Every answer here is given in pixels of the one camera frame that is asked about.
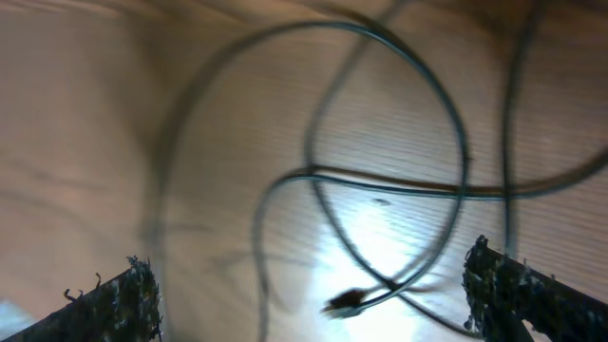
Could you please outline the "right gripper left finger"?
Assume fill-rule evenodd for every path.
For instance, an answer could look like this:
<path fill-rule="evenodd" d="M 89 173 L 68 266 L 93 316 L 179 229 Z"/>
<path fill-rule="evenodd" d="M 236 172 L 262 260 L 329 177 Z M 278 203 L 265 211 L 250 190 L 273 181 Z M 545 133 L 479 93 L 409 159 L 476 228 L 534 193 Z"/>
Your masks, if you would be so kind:
<path fill-rule="evenodd" d="M 6 342 L 150 342 L 162 340 L 160 285 L 148 259 L 128 259 L 129 268 L 64 308 L 16 332 Z"/>

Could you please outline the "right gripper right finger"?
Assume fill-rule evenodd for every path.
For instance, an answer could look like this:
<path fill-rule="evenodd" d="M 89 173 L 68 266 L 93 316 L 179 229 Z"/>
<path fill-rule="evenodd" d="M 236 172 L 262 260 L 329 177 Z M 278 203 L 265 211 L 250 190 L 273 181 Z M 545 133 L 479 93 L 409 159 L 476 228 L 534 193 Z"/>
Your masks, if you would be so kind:
<path fill-rule="evenodd" d="M 479 236 L 465 256 L 464 327 L 484 341 L 530 341 L 524 326 L 551 341 L 607 342 L 607 304 L 488 247 Z"/>

